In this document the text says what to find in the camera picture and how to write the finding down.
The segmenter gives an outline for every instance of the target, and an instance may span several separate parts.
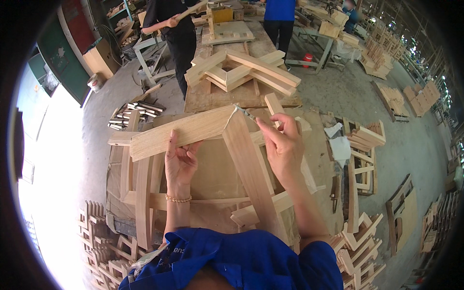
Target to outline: black pants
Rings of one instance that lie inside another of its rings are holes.
[[[192,67],[190,63],[195,56],[197,38],[195,31],[186,33],[171,33],[165,36],[168,43],[169,52],[175,63],[175,77],[179,83],[182,94],[187,94],[187,82],[185,81],[186,71]]]
[[[293,33],[293,21],[264,20],[263,26],[264,30],[266,30],[267,35],[269,35],[269,38],[274,45],[276,45],[277,36],[279,36],[278,50],[285,52],[284,59],[286,59],[291,35]]]

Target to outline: person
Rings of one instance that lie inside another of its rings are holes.
[[[167,219],[163,244],[146,265],[132,270],[120,290],[137,289],[343,289],[330,236],[300,170],[301,126],[283,113],[257,118],[271,169],[293,201],[301,236],[297,255],[269,232],[222,234],[190,228],[190,182],[198,168],[200,142],[176,148],[171,131],[165,155]]]
[[[197,0],[148,0],[142,28],[144,34],[161,29],[161,36],[168,43],[175,63],[175,76],[184,100],[187,94],[184,75],[192,67],[190,62],[195,56],[197,39],[192,19],[184,17],[178,21],[176,17],[187,10],[186,4],[193,6],[196,2]]]
[[[356,11],[356,2],[354,0],[345,0],[342,11],[349,16],[345,23],[344,31],[353,34],[354,25],[359,21],[358,12]]]
[[[263,27],[272,43],[276,45],[279,37],[279,50],[285,52],[284,60],[287,58],[290,39],[293,33],[293,22],[295,21],[296,0],[267,0],[266,12],[264,13]]]

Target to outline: gold bracelet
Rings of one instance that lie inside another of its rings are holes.
[[[192,196],[190,195],[188,198],[186,198],[184,200],[178,200],[178,199],[170,197],[169,195],[166,194],[166,200],[170,201],[170,202],[189,202],[189,201],[192,200]]]

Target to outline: hand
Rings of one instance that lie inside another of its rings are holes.
[[[179,16],[179,15],[180,15],[180,13],[176,14],[173,17],[166,20],[166,26],[171,27],[171,28],[176,27],[177,24],[179,23],[179,21],[176,19],[176,17]]]
[[[164,157],[168,188],[190,187],[193,174],[198,169],[198,160],[195,154],[201,142],[176,148],[177,134],[174,130],[171,131],[171,138],[169,139],[168,149]]]
[[[267,159],[272,171],[285,189],[295,182],[304,183],[300,169],[304,153],[300,122],[283,113],[274,114],[269,119],[282,123],[278,129],[275,129],[262,119],[256,118],[263,132]]]

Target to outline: blue uniform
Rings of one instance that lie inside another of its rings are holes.
[[[208,265],[241,290],[343,289],[333,249],[325,242],[307,245],[296,255],[269,232],[222,234],[182,228],[166,234],[168,247],[119,290],[185,288]]]
[[[264,20],[295,20],[296,0],[267,0]]]
[[[351,10],[348,10],[346,9],[345,7],[342,9],[342,11],[349,16],[349,19],[347,20],[347,22],[345,23],[345,31],[349,34],[352,34],[353,33],[353,29],[354,29],[354,25],[356,24],[356,22],[358,22],[358,12],[356,11],[356,9],[351,9]]]

